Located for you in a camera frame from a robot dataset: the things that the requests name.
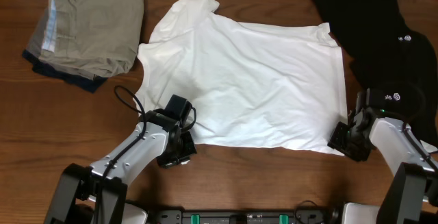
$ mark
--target wooden table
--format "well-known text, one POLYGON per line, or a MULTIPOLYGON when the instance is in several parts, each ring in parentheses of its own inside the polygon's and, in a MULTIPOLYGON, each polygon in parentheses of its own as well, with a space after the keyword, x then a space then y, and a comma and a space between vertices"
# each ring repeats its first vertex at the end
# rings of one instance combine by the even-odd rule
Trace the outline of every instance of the wooden table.
MULTIPOLYGON (((96 93, 43 77, 21 52, 48 0, 0 0, 0 223, 41 223, 62 170, 102 158, 133 130, 137 114, 113 87, 137 90, 142 66, 109 79, 96 93)), ((141 42, 177 0, 145 0, 141 42)), ((216 0, 217 14, 236 21, 282 26, 321 23, 310 0, 216 0)), ((438 49, 438 0, 399 0, 411 29, 438 49)), ((348 107, 360 86, 344 52, 348 107)), ((321 206, 343 201, 379 205, 392 175, 379 152, 366 163, 309 151, 199 145, 185 166, 152 163, 128 192, 145 208, 289 209, 310 199, 321 206)), ((426 210, 436 211, 425 205, 426 210)))

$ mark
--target brown wooden surface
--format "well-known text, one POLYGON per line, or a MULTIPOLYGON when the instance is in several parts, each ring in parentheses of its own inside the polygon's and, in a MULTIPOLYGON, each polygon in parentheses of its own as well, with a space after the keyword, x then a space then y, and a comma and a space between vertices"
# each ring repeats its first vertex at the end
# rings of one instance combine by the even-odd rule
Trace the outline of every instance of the brown wooden surface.
MULTIPOLYGON (((139 62, 90 94, 31 70, 21 52, 48 0, 0 0, 0 223, 41 223, 62 170, 102 158, 133 130, 137 114, 113 87, 140 87, 139 62)), ((142 42, 177 0, 145 0, 142 42)), ((216 0, 217 14, 236 21, 283 26, 321 23, 310 0, 216 0)), ((438 0, 399 0, 411 29, 438 49, 438 0)), ((344 52, 348 107, 360 86, 344 52)), ((185 166, 150 164, 134 181, 129 199, 144 206, 185 209, 288 209, 310 199, 379 205, 392 175, 380 153, 365 163, 309 151, 199 145, 185 166)), ((435 210, 425 205, 427 210, 435 210)))

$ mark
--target white logo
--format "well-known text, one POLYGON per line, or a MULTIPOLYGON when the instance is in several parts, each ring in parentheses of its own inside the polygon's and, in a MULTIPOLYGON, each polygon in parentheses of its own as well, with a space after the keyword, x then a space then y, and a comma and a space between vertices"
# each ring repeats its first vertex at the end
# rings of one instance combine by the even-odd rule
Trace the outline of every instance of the white logo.
POLYGON ((394 99, 396 101, 400 100, 400 95, 398 93, 394 93, 394 99))

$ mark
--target beige garment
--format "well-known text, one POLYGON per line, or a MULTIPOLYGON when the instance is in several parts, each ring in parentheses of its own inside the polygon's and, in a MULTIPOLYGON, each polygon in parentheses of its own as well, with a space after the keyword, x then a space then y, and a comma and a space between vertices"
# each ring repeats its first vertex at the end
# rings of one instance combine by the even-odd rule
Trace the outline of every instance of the beige garment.
POLYGON ((143 0, 54 0, 55 53, 40 60, 101 77, 127 73, 137 55, 143 0))

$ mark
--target white t-shirt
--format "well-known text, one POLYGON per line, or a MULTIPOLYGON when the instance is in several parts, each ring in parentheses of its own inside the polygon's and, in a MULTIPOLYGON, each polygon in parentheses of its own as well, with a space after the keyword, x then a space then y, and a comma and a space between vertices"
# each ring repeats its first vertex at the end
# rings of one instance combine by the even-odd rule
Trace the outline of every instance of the white t-shirt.
POLYGON ((340 154, 327 147, 347 115, 342 51, 329 24, 237 23, 214 14, 218 6, 179 0, 140 45, 144 109, 186 98, 198 144, 340 154))

